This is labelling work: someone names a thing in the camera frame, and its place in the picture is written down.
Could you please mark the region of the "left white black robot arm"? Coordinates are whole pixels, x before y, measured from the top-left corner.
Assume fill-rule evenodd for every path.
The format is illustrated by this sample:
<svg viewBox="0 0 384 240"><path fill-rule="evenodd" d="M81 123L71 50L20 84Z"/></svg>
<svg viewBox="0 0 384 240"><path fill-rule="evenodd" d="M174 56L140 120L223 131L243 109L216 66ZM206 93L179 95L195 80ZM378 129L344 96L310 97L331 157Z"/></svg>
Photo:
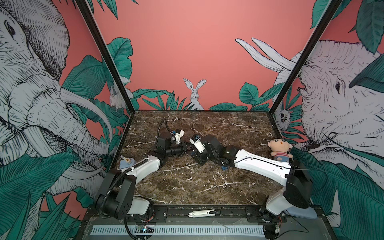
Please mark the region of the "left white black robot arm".
<svg viewBox="0 0 384 240"><path fill-rule="evenodd" d="M95 209L101 218L122 220L137 215L149 222L155 216L154 203L135 197L136 185L165 165L169 157L179 157L192 148L182 140L184 131L162 132L148 155L134 165L121 170L111 169L104 178L95 198Z"/></svg>

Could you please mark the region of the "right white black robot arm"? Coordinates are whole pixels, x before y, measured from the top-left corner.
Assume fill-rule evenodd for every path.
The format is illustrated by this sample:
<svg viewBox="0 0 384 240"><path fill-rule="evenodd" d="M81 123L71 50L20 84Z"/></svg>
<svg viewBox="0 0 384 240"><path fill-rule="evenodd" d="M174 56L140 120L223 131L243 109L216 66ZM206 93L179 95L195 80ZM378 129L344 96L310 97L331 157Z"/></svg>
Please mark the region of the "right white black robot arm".
<svg viewBox="0 0 384 240"><path fill-rule="evenodd" d="M282 188L267 197L260 209L263 215L277 216L286 213L298 218L315 218L316 212L310 206L312 178L302 163L293 160L293 155L289 154L292 145L288 142L282 139L270 141L268 145L273 149L271 159L252 154L240 147L224 146L213 135L194 135L190 138L190 143L194 146L192 158L200 165L212 161L221 167L247 170L279 183Z"/></svg>

